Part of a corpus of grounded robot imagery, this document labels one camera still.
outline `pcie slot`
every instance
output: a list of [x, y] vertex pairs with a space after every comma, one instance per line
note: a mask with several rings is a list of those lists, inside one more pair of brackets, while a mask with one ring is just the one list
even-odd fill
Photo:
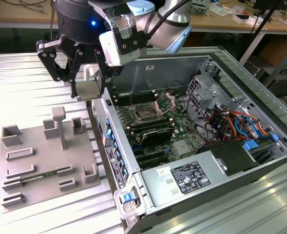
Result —
[[154, 157], [163, 156], [164, 154], [165, 154], [164, 151], [162, 151], [162, 152], [158, 152], [155, 154], [138, 157], [137, 162], [139, 163], [139, 162], [146, 161], [146, 160], [149, 160], [149, 159], [154, 158]]
[[166, 162], [168, 162], [168, 158], [166, 156], [159, 156], [149, 161], [138, 162], [138, 165], [140, 166], [140, 168], [145, 169], [147, 167], [155, 167], [160, 163], [166, 163]]

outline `power supply label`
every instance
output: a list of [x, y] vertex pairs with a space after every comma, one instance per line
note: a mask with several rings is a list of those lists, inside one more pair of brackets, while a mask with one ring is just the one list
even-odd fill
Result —
[[210, 181], [197, 161], [171, 169], [172, 175], [183, 194], [210, 185]]
[[106, 147], [105, 151], [106, 151], [106, 154], [108, 156], [110, 167], [112, 169], [112, 172], [113, 172], [113, 175], [115, 177], [116, 184], [117, 184], [118, 188], [119, 189], [124, 188], [125, 183], [124, 183], [123, 177], [122, 177], [120, 170], [119, 170], [118, 161], [114, 157], [114, 152], [113, 152], [112, 148]]

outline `wire bundle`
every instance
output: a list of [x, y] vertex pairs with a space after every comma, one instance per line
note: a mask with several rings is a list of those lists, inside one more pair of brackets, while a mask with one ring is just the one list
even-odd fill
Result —
[[242, 130], [244, 124], [247, 124], [248, 122], [251, 124], [258, 137], [267, 135], [261, 126], [260, 120], [258, 120], [256, 117], [247, 113], [240, 113], [238, 111], [229, 111], [229, 114], [227, 115], [222, 115], [221, 112], [224, 111], [213, 111], [212, 114], [205, 120], [206, 124], [212, 123], [212, 118], [214, 116], [219, 116], [219, 118], [228, 121], [225, 129], [220, 126], [220, 128], [217, 130], [223, 135], [222, 139], [220, 138], [220, 140], [225, 140], [226, 138], [234, 138], [236, 140], [250, 139], [251, 137]]

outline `motherboard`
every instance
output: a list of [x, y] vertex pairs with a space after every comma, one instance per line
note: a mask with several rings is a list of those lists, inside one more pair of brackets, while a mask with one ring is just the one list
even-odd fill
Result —
[[205, 144], [186, 114], [185, 102], [172, 92], [114, 97], [119, 120], [142, 170], [192, 156]]

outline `wooden table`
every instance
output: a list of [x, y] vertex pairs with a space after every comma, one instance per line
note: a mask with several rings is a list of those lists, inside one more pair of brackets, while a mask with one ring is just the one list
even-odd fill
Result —
[[[228, 2], [229, 0], [220, 0], [220, 2]], [[255, 9], [241, 3], [238, 0], [233, 0], [230, 3], [227, 3], [230, 6], [243, 6], [245, 11], [249, 15], [253, 15]], [[196, 16], [190, 15], [191, 21], [190, 25], [192, 26], [193, 32], [215, 32], [215, 33], [250, 33], [252, 27], [245, 23], [237, 23], [232, 19], [232, 15], [226, 15], [224, 17], [215, 14], [214, 12], [207, 11], [205, 16]], [[279, 18], [282, 16], [272, 16], [272, 21], [267, 22], [263, 27], [262, 31], [257, 35], [253, 43], [250, 45], [248, 50], [242, 56], [240, 63], [244, 64], [247, 59], [250, 57], [252, 52], [255, 50], [257, 45], [260, 43], [262, 38], [266, 34], [283, 34], [287, 35], [287, 25], [279, 21]]]
[[[51, 19], [50, 1], [42, 3], [42, 14], [38, 11], [30, 10], [22, 6], [14, 6], [0, 0], [0, 28], [49, 28]], [[244, 6], [249, 15], [255, 11], [245, 3], [233, 0], [228, 3], [230, 6]], [[278, 16], [273, 16], [273, 20], [267, 23], [263, 30], [256, 37], [249, 49], [245, 52], [240, 62], [244, 64], [262, 40], [265, 34], [287, 34], [287, 25], [279, 21]], [[207, 11], [206, 16], [191, 15], [190, 25], [193, 32], [218, 32], [218, 33], [250, 33], [251, 28], [247, 24], [239, 24], [232, 19], [232, 16], [219, 16], [211, 11]], [[55, 15], [53, 28], [57, 28], [57, 17]]]

